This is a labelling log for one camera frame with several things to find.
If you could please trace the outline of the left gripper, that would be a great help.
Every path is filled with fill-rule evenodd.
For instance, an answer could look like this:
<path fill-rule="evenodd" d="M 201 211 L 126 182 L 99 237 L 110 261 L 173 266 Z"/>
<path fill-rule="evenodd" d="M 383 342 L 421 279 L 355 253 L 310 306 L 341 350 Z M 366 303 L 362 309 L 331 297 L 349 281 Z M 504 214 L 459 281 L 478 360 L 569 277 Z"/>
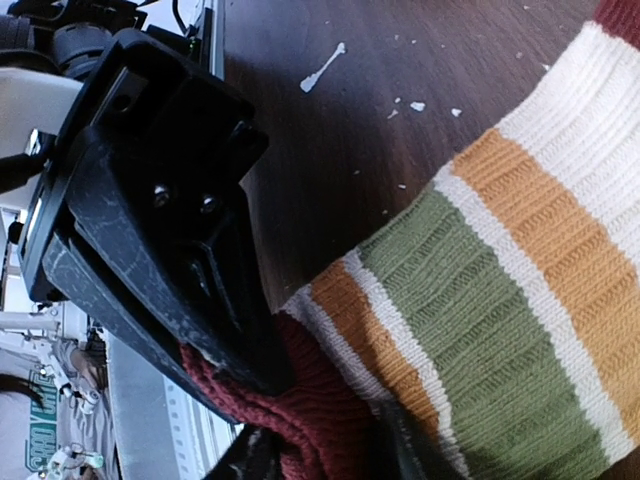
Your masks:
<path fill-rule="evenodd" d="M 254 115 L 205 68 L 126 29 L 61 129 L 37 136 L 20 235 L 29 295 L 67 297 L 198 401 L 182 347 L 254 393 L 294 382 L 240 185 L 269 144 Z"/>

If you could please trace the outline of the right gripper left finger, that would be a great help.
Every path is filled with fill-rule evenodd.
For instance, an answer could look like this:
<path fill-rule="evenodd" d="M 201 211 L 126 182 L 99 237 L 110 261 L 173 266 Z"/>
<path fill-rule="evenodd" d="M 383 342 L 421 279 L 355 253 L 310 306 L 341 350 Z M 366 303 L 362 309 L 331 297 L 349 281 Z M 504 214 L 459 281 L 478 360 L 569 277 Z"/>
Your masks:
<path fill-rule="evenodd" d="M 245 425 L 203 480 L 280 480 L 283 478 L 277 436 Z"/>

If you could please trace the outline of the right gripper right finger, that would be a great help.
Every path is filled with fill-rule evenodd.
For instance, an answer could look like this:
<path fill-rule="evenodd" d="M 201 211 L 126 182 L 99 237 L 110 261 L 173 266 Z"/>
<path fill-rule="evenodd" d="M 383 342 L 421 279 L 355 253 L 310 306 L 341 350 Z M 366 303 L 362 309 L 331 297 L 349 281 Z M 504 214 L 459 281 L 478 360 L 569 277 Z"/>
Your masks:
<path fill-rule="evenodd" d="M 375 479 L 463 479 L 398 402 L 374 404 Z"/>

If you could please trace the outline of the beige brown striped long sock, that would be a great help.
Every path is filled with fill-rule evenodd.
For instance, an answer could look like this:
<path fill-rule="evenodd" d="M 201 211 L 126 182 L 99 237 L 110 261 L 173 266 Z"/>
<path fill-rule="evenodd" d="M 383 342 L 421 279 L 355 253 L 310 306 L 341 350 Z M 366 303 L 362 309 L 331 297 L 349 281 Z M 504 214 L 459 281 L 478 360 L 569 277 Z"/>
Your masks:
<path fill-rule="evenodd" d="M 282 479 L 375 479 L 396 401 L 463 479 L 594 479 L 639 447 L 639 5 L 604 1 L 535 90 L 274 316 L 270 397 L 191 347 Z"/>

